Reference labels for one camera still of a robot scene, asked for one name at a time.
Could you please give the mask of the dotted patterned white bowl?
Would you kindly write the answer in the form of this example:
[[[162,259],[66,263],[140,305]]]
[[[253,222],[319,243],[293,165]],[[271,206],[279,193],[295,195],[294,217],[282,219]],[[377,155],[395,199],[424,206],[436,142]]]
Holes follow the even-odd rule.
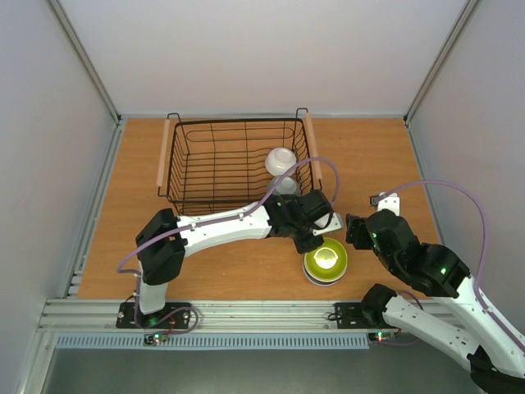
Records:
[[[272,192],[274,195],[296,195],[301,196],[299,183],[287,176],[285,177]]]

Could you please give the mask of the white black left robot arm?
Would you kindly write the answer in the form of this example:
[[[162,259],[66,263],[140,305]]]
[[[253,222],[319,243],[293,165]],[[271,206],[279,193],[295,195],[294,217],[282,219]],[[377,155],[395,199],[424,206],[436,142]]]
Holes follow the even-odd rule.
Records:
[[[135,237],[141,273],[135,315],[147,327],[165,317],[167,285],[184,259],[215,246],[268,237],[290,238],[299,254],[315,250],[344,223],[321,190],[306,195],[269,195],[264,202],[204,216],[158,211]]]

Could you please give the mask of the lime green bowl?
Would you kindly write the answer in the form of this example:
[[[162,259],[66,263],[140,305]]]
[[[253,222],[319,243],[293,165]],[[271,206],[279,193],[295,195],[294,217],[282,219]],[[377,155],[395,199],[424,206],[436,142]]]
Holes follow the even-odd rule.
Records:
[[[347,271],[348,254],[338,240],[327,237],[320,247],[304,255],[303,265],[312,275],[329,280]]]

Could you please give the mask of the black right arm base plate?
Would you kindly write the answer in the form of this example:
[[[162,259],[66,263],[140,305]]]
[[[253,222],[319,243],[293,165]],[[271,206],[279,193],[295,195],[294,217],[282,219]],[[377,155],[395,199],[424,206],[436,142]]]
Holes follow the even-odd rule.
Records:
[[[376,329],[377,325],[368,321],[360,302],[338,302],[334,304],[336,324],[339,329]]]

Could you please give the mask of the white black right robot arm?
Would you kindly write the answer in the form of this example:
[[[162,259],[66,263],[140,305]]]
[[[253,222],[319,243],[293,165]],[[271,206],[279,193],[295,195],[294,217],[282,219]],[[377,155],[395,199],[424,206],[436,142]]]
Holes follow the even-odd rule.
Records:
[[[485,393],[524,391],[524,335],[475,287],[455,252],[420,242],[407,221],[389,209],[367,218],[348,214],[345,221],[347,243],[371,250],[391,275],[447,307],[461,326],[411,305],[382,284],[361,301],[367,323],[400,328],[447,354]]]

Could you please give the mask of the plain white bowl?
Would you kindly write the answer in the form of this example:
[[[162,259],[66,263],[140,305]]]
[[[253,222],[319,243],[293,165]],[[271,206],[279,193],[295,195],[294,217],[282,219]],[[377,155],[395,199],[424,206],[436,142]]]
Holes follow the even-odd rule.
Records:
[[[296,163],[294,152],[287,148],[274,148],[265,158],[265,168],[273,176],[283,175]]]

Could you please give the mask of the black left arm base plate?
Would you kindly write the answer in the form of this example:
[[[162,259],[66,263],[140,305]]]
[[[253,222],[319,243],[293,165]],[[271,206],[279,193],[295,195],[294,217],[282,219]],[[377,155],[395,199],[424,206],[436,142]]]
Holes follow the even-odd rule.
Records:
[[[164,308],[151,314],[135,312],[135,303],[121,303],[116,317],[116,328],[119,329],[187,329],[190,319],[190,303],[166,302]]]

